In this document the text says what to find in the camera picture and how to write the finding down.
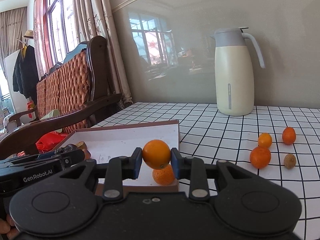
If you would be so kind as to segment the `person's hand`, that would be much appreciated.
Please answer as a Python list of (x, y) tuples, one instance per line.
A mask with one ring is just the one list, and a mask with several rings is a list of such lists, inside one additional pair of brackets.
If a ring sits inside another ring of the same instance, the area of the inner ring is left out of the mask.
[(19, 231), (17, 230), (14, 221), (9, 214), (7, 214), (5, 220), (1, 219), (0, 234), (1, 236), (6, 235), (7, 239), (13, 239), (19, 234)]

